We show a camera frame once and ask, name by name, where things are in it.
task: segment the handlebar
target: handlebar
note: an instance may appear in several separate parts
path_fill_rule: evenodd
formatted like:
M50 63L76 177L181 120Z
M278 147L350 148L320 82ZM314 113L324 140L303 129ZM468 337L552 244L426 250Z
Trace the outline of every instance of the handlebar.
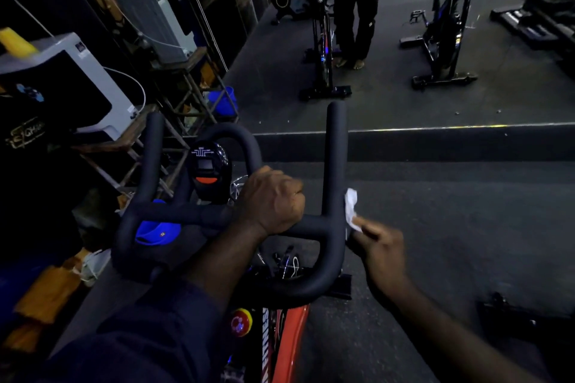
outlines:
M254 299L270 308L298 307L325 293L341 272L346 242L344 193L347 162L347 111L343 102L328 106L324 185L320 215L304 215L302 220L282 235L319 241L320 254L311 270L293 279L250 279ZM134 236L140 223L158 221L223 230L231 221L231 208L226 205L190 203L193 186L188 173L181 173L174 198L169 204L152 203L159 183L162 154L163 116L151 113L142 159L140 184L132 203L119 224L111 256L113 266L124 276L148 283L157 280L168 267L161 262L144 259L137 254ZM205 131L199 140L217 141L234 138L243 150L248 174L262 166L262 155L254 136L245 128L220 123Z

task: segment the wipe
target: wipe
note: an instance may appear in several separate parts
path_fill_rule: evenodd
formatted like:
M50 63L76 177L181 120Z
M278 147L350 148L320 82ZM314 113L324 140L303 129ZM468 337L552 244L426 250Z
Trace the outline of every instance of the wipe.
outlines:
M355 189L348 188L346 192L346 221L352 229L361 232L361 227L351 222L355 217L355 204L358 202L358 193Z

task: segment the right hand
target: right hand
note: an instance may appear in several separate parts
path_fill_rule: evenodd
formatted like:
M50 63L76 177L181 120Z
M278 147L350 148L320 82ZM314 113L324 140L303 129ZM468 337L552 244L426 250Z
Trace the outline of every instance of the right hand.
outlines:
M254 230L263 241L285 232L304 215L304 184L267 165L252 174L236 203L236 221Z
M353 223L362 229L352 236L365 252L363 262L368 274L377 288L393 300L408 285L403 233L359 216L354 217Z

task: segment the sleeve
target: sleeve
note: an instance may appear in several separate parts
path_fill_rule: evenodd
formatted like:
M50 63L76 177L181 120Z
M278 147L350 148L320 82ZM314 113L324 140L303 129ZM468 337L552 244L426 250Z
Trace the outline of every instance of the sleeve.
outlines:
M69 343L43 367L39 382L204 382L221 314L182 279L155 285L96 334Z

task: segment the person's leg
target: person's leg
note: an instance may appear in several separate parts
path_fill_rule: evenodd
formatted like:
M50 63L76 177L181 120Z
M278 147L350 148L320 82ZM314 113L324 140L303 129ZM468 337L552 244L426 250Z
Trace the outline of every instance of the person's leg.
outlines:
M354 7L355 0L334 0L335 36L341 50L338 67L354 58Z
M354 66L356 70L363 68L363 60L367 57L371 39L376 30L377 1L358 0L359 26L355 39L356 62Z

